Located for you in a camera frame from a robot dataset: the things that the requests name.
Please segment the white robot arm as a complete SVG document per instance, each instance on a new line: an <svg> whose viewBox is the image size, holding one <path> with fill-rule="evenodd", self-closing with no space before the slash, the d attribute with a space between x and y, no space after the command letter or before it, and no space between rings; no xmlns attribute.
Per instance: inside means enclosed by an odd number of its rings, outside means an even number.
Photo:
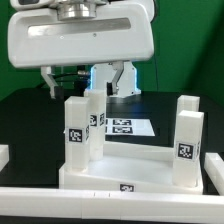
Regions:
<svg viewBox="0 0 224 224"><path fill-rule="evenodd" d="M9 0L8 58L38 68L53 98L60 66L90 65L92 89L109 96L138 94L135 61L154 54L155 0Z"/></svg>

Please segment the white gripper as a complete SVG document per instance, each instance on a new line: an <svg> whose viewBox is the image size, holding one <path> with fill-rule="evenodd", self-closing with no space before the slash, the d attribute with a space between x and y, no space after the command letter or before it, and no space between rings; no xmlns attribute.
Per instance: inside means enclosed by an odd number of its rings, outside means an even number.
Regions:
<svg viewBox="0 0 224 224"><path fill-rule="evenodd" d="M118 93L122 61L154 53L155 0L9 0L8 57L16 68L41 67L52 99L63 99L52 66L114 62L107 95Z"/></svg>

